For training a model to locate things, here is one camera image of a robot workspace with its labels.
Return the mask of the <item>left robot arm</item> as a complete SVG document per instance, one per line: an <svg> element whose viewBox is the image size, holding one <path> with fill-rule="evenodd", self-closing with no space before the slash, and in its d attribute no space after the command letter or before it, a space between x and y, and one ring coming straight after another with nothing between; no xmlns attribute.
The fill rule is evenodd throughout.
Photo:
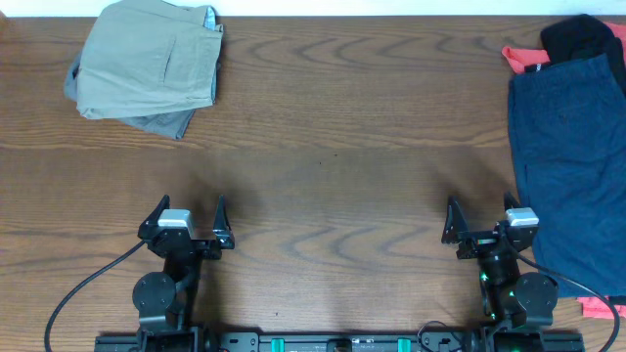
<svg viewBox="0 0 626 352"><path fill-rule="evenodd" d="M172 209L168 195L140 225L138 238L164 264L161 271L143 276L133 288L140 324L136 351L197 352L217 348L214 339L206 337L204 329L193 325L190 317L202 262L219 260L223 250L235 247L224 197L218 199L212 233L213 240L197 239L191 212Z"/></svg>

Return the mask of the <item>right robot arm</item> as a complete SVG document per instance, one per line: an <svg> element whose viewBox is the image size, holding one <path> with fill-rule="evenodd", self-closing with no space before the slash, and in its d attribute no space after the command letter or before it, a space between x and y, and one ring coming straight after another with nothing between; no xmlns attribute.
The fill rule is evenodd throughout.
<svg viewBox="0 0 626 352"><path fill-rule="evenodd" d="M479 267L483 313L492 322L467 333L463 351L543 351L541 329L553 323L558 284L518 267L520 253L539 230L539 218L512 194L504 195L505 218L491 230L472 231L457 198L450 196L441 241L455 244L457 258Z"/></svg>

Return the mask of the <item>navy blue shorts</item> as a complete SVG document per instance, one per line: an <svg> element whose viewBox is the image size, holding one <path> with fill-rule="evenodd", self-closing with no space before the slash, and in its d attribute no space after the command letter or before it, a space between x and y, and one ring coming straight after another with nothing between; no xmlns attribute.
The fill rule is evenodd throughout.
<svg viewBox="0 0 626 352"><path fill-rule="evenodd" d="M625 292L625 95L606 56L515 76L509 136L536 262L608 296Z"/></svg>

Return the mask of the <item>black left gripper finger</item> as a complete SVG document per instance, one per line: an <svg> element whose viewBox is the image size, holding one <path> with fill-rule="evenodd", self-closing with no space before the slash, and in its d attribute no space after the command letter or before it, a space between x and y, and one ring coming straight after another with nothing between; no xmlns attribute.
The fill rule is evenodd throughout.
<svg viewBox="0 0 626 352"><path fill-rule="evenodd" d="M231 232L231 226L226 213L226 200L223 195L218 198L214 222L212 226L213 232Z"/></svg>
<svg viewBox="0 0 626 352"><path fill-rule="evenodd" d="M170 207L169 195L164 195L155 209L148 215L148 217L140 225L141 230L147 230L158 226L158 219L165 209Z"/></svg>

